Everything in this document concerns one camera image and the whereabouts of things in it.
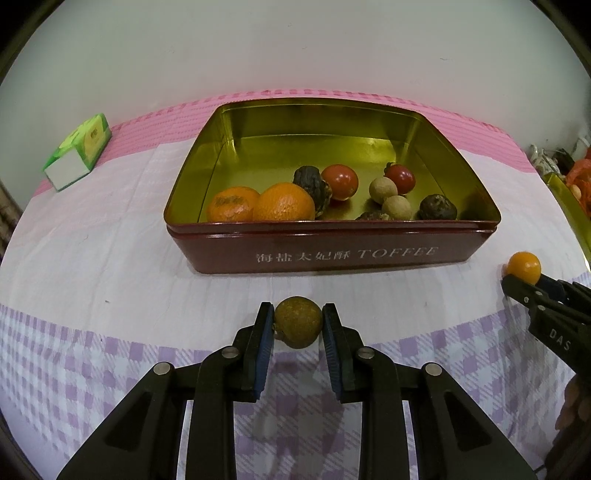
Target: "metal screw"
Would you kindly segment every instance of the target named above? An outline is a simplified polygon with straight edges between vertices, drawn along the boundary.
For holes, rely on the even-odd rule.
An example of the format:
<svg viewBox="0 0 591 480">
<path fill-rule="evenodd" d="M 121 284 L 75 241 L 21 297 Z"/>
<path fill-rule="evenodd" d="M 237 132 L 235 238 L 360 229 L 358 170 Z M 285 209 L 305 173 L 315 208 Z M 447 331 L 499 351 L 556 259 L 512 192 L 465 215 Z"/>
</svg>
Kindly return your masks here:
<svg viewBox="0 0 591 480">
<path fill-rule="evenodd" d="M 222 350 L 222 357 L 224 358 L 236 358 L 238 355 L 240 355 L 240 350 L 235 346 L 227 346 Z"/>
<path fill-rule="evenodd" d="M 425 367 L 425 372 L 427 372 L 429 375 L 433 377 L 438 377 L 443 373 L 443 368 L 441 368 L 441 365 L 427 364 L 427 366 Z"/>
<path fill-rule="evenodd" d="M 156 375 L 166 375 L 170 372 L 170 364 L 168 362 L 160 362 L 154 365 L 154 373 Z"/>
<path fill-rule="evenodd" d="M 373 358 L 375 355 L 374 349 L 368 346 L 363 346 L 359 350 L 357 350 L 357 356 L 359 358 L 370 359 Z"/>
</svg>

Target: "wall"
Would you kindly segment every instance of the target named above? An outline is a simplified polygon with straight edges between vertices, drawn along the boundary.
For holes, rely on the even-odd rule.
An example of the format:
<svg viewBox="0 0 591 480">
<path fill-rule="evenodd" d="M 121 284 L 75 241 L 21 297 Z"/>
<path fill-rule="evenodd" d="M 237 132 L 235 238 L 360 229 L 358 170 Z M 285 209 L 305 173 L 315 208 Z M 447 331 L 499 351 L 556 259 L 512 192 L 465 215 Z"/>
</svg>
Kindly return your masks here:
<svg viewBox="0 0 591 480">
<path fill-rule="evenodd" d="M 266 87 L 398 96 L 570 147 L 590 86 L 529 0 L 66 0 L 0 85 L 0 178 L 25 206 L 96 112 Z"/>
</svg>

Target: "purple checkered pattern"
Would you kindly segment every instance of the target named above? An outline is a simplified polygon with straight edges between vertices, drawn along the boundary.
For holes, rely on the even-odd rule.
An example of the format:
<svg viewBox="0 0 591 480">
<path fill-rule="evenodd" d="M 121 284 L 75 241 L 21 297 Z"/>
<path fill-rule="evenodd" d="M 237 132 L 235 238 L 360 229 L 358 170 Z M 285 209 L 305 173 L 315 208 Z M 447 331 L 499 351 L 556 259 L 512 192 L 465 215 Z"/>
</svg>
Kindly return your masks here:
<svg viewBox="0 0 591 480">
<path fill-rule="evenodd" d="M 591 284 L 589 274 L 576 280 Z M 543 456 L 540 422 L 553 423 L 572 372 L 527 333 L 525 309 L 504 302 L 472 322 L 374 347 L 403 364 L 442 364 L 520 451 Z M 72 330 L 0 306 L 0 388 L 48 443 L 45 455 L 64 462 L 155 363 L 181 367 L 208 353 Z M 335 400 L 321 348 L 276 353 L 261 399 L 235 404 L 235 440 L 240 480 L 356 479 L 361 407 Z"/>
</svg>

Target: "curtain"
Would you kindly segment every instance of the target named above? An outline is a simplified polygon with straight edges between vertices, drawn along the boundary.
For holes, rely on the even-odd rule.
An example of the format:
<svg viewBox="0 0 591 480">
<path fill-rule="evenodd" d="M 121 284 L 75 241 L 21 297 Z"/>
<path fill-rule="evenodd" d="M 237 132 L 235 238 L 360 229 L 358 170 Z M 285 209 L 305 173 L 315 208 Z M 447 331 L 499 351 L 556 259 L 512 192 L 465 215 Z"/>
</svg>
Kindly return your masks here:
<svg viewBox="0 0 591 480">
<path fill-rule="evenodd" d="M 21 209 L 0 183 L 0 264 L 20 217 Z"/>
</svg>

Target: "small orange fruit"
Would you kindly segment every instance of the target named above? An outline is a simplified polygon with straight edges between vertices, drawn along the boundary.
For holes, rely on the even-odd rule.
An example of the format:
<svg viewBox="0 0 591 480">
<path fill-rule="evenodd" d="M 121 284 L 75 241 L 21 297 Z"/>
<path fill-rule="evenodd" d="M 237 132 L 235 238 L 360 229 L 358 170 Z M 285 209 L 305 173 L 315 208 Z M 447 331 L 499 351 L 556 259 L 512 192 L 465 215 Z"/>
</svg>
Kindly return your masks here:
<svg viewBox="0 0 591 480">
<path fill-rule="evenodd" d="M 218 193 L 207 207 L 208 222 L 251 222 L 259 193 L 250 187 L 231 187 Z"/>
<path fill-rule="evenodd" d="M 540 260 L 529 252 L 517 252 L 509 259 L 505 275 L 513 274 L 527 283 L 535 285 L 542 275 Z"/>
<path fill-rule="evenodd" d="M 294 183 L 276 183 L 259 197 L 252 219 L 255 222 L 277 220 L 314 220 L 314 200 Z"/>
</svg>

